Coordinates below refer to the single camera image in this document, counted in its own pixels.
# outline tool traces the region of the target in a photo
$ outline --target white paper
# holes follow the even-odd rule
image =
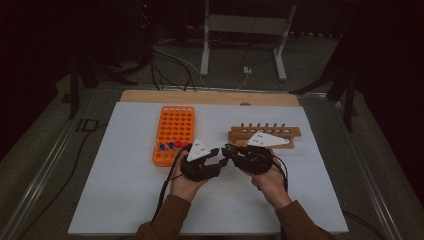
[[[152,162],[160,111],[166,105],[178,104],[116,104],[70,225],[70,234],[133,234],[141,223],[151,220],[169,172],[169,168],[156,167]],[[301,203],[318,226],[332,233],[348,231],[302,107],[189,106],[196,111],[194,136],[211,149],[224,147],[231,126],[241,123],[299,127],[302,136],[295,137],[294,149],[274,150],[287,165],[289,195]],[[272,207],[251,185],[250,177],[230,161],[219,177],[209,180],[197,193],[181,233],[279,231]]]

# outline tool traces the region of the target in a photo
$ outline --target brown sleeve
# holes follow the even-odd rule
[[[329,232],[312,222],[298,201],[275,211],[288,240],[335,240]]]
[[[177,239],[190,206],[190,202],[174,195],[168,195],[155,221],[141,224],[135,239]]]

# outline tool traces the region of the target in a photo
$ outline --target dark background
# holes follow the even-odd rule
[[[211,2],[212,12],[234,10],[225,1]],[[276,5],[273,12],[265,10],[269,7],[262,10],[258,1],[244,2],[238,5],[239,15],[275,17],[286,6],[269,0],[267,4]],[[171,36],[184,40],[189,37],[187,25],[202,24],[203,1],[146,3],[152,7],[144,12],[151,24]],[[69,73],[71,46],[102,64],[119,66],[137,29],[133,4],[129,0],[0,2],[0,158],[56,96],[55,82]],[[421,202],[423,12],[422,3],[411,0],[301,1],[292,25],[295,35],[343,36],[328,67],[355,66],[356,89],[363,92]]]

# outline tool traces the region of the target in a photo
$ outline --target hand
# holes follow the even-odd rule
[[[276,158],[273,158],[273,160],[278,166],[281,166]],[[283,208],[292,202],[284,188],[282,174],[275,165],[272,165],[268,172],[260,175],[245,173],[252,177],[252,184],[262,191],[267,202],[275,210]]]
[[[188,153],[185,151],[181,154],[178,162],[175,165],[174,172],[172,173],[172,177],[177,177],[171,181],[171,194],[182,199],[185,199],[189,202],[192,202],[194,197],[196,196],[197,191],[200,187],[205,184],[208,180],[201,182],[193,182],[187,179],[184,175],[181,175],[182,172],[180,170],[181,162],[183,157]]]

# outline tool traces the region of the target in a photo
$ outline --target metal stand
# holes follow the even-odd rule
[[[339,101],[340,97],[346,91],[345,107],[343,120],[350,132],[352,129],[352,110],[353,97],[355,93],[355,71],[352,66],[346,66],[338,69],[326,77],[321,77],[319,80],[294,91],[289,91],[290,94],[303,95],[321,85],[328,82],[334,82],[330,90],[327,92],[327,98],[330,101]]]
[[[290,32],[291,23],[296,11],[295,4],[291,5],[289,14],[286,19],[274,18],[255,18],[255,17],[237,17],[226,15],[211,15],[209,13],[209,0],[205,0],[205,26],[203,38],[202,62],[200,64],[200,74],[208,75],[209,67],[209,31],[227,31],[227,32],[246,32],[261,34],[281,34],[280,45],[273,50],[275,65],[277,67],[278,78],[280,81],[287,80],[286,71],[284,69],[281,55],[284,45]]]

